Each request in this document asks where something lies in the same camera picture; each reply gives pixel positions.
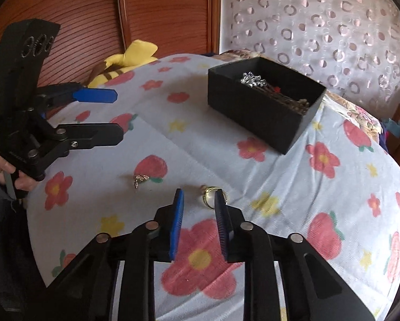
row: stuffed toy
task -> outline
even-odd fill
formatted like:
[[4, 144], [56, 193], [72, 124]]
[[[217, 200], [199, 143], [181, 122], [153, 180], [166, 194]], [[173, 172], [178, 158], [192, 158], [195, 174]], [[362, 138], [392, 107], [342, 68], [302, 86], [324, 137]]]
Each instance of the stuffed toy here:
[[118, 75], [154, 62], [157, 58], [153, 55], [157, 49], [158, 47], [151, 42], [134, 40], [124, 54], [111, 55], [93, 68], [87, 81], [88, 87], [97, 88]]

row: fabric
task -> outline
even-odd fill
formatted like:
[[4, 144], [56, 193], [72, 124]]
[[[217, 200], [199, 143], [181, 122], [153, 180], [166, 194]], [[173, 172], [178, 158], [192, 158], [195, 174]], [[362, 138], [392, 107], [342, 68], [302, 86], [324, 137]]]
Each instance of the fabric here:
[[[117, 146], [56, 160], [29, 194], [29, 233], [44, 281], [97, 233], [122, 235], [151, 220], [181, 187], [176, 261], [155, 265], [156, 318], [242, 320], [243, 265], [220, 255], [214, 212], [201, 199], [206, 184], [221, 187], [230, 205], [268, 233], [305, 236], [383, 320], [400, 282], [399, 166], [326, 105], [288, 154], [278, 154], [208, 107], [208, 68], [221, 64], [169, 56], [109, 81], [115, 103], [73, 102], [51, 118], [53, 125], [116, 122], [125, 134]], [[135, 190], [133, 174], [149, 180]]]
[[387, 139], [388, 131], [387, 131], [386, 127], [383, 125], [382, 122], [380, 122], [380, 125], [382, 126], [383, 133], [382, 133], [382, 134], [379, 134], [379, 145], [380, 145], [387, 153], [389, 153], [389, 150], [388, 150], [388, 148], [387, 148], [387, 146], [386, 146], [386, 139]]
[[[339, 104], [340, 107], [337, 107], [329, 99], [333, 100], [336, 104]], [[379, 134], [383, 131], [380, 121], [366, 112], [363, 108], [344, 99], [338, 94], [330, 92], [329, 90], [326, 91], [324, 103], [331, 106], [335, 112], [338, 112], [345, 119], [358, 126], [375, 142], [379, 142]]]

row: black box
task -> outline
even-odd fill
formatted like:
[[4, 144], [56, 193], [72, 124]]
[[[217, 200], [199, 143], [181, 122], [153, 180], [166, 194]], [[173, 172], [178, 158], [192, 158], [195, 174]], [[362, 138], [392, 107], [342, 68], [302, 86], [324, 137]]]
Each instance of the black box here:
[[[244, 72], [260, 75], [281, 93], [296, 101], [306, 99], [304, 114], [240, 83]], [[326, 88], [295, 70], [271, 60], [257, 57], [209, 69], [208, 103], [272, 148], [286, 154], [316, 114]]]

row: red flower print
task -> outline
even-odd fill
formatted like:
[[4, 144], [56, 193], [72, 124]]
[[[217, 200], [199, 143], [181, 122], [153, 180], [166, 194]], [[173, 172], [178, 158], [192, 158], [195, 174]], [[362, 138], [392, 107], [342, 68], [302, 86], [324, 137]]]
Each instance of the red flower print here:
[[371, 194], [370, 198], [368, 199], [368, 206], [373, 209], [374, 217], [377, 217], [382, 213], [380, 210], [380, 199], [376, 198], [374, 194]]
[[393, 283], [400, 275], [400, 235], [397, 231], [389, 235], [389, 245], [391, 255], [386, 262], [384, 274], [387, 274], [388, 281]]
[[169, 63], [185, 63], [190, 59], [189, 57], [174, 57], [172, 60], [169, 60]]
[[45, 185], [45, 210], [51, 210], [55, 204], [62, 206], [69, 199], [68, 188], [72, 185], [72, 176], [64, 175], [63, 171], [59, 171]]
[[114, 117], [109, 123], [117, 123], [122, 127], [124, 134], [128, 131], [133, 130], [133, 121], [137, 117], [137, 114], [123, 113], [119, 116]]
[[395, 193], [395, 198], [396, 198], [396, 203], [398, 204], [398, 207], [400, 208], [400, 193], [399, 192]]
[[171, 69], [172, 69], [171, 67], [160, 67], [159, 68], [159, 72], [167, 72], [167, 71], [169, 71]]
[[328, 151], [323, 142], [316, 142], [315, 146], [308, 144], [306, 151], [313, 155], [310, 158], [310, 166], [313, 169], [323, 172], [328, 178], [335, 177], [334, 167], [340, 166], [340, 160]]
[[334, 211], [318, 213], [308, 227], [307, 241], [325, 259], [334, 259], [340, 254], [343, 240]]
[[363, 152], [365, 149], [374, 152], [374, 149], [371, 147], [371, 139], [356, 125], [345, 120], [343, 128], [347, 138], [359, 148], [360, 152]]
[[164, 289], [174, 296], [187, 296], [196, 290], [214, 299], [229, 298], [236, 289], [233, 270], [221, 254], [216, 221], [181, 229], [175, 261], [161, 276]]
[[264, 152], [267, 145], [254, 137], [248, 137], [247, 140], [237, 142], [239, 156], [244, 159], [254, 158], [257, 162], [265, 160]]
[[118, 75], [117, 77], [115, 77], [113, 79], [110, 79], [108, 82], [106, 82], [106, 85], [117, 85], [117, 84], [126, 83], [127, 81], [130, 81], [133, 77], [134, 77], [134, 72], [127, 71], [121, 75]]
[[167, 174], [167, 164], [160, 157], [151, 154], [137, 164], [133, 174], [147, 175], [152, 182], [161, 183]]
[[141, 87], [145, 90], [150, 90], [153, 88], [160, 88], [162, 84], [163, 81], [154, 81], [153, 79], [150, 79], [145, 84], [141, 85]]
[[57, 275], [59, 275], [59, 273], [65, 269], [68, 264], [75, 258], [75, 254], [74, 253], [68, 253], [66, 254], [65, 250], [62, 250], [60, 252], [60, 265], [58, 265], [57, 267], [54, 267], [54, 269], [51, 271], [51, 275], [53, 277], [56, 277]]
[[173, 102], [174, 104], [180, 104], [181, 102], [187, 101], [190, 98], [190, 94], [185, 92], [172, 93], [167, 97], [168, 102]]
[[90, 117], [90, 111], [84, 111], [75, 117], [75, 121], [77, 123], [81, 123], [81, 122], [84, 122], [89, 117]]

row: bed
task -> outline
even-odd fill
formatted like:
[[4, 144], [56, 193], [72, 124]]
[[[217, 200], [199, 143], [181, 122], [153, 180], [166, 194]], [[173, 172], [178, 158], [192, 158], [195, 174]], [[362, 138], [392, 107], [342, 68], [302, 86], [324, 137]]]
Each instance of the bed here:
[[[268, 232], [302, 233], [385, 319], [400, 283], [400, 168], [359, 127], [369, 115], [350, 116], [347, 101], [327, 95], [294, 147], [278, 155], [207, 106], [208, 69], [233, 60], [199, 55], [219, 51], [221, 0], [17, 1], [1, 6], [0, 35], [29, 17], [62, 24], [39, 85], [85, 82], [136, 38], [159, 47], [157, 62], [104, 85], [117, 90], [114, 104], [73, 103], [50, 118], [116, 122], [125, 134], [116, 147], [57, 160], [29, 195], [30, 240], [47, 285], [94, 235], [130, 232], [181, 187], [181, 251], [173, 264], [156, 265], [157, 319], [242, 320], [243, 269], [219, 255], [214, 213], [201, 201], [205, 184], [222, 187]], [[137, 173], [150, 180], [135, 190]]]
[[[279, 155], [208, 107], [207, 71], [219, 64], [165, 57], [106, 83], [118, 92], [114, 104], [73, 103], [51, 118], [55, 125], [118, 122], [126, 133], [116, 147], [56, 161], [30, 194], [29, 233], [44, 281], [95, 234], [130, 232], [181, 187], [181, 251], [173, 264], [156, 264], [157, 319], [242, 320], [243, 269], [220, 256], [214, 212], [201, 200], [206, 184], [222, 187], [268, 232], [302, 233], [383, 320], [400, 281], [399, 166], [329, 100]], [[136, 190], [134, 174], [150, 180]]]

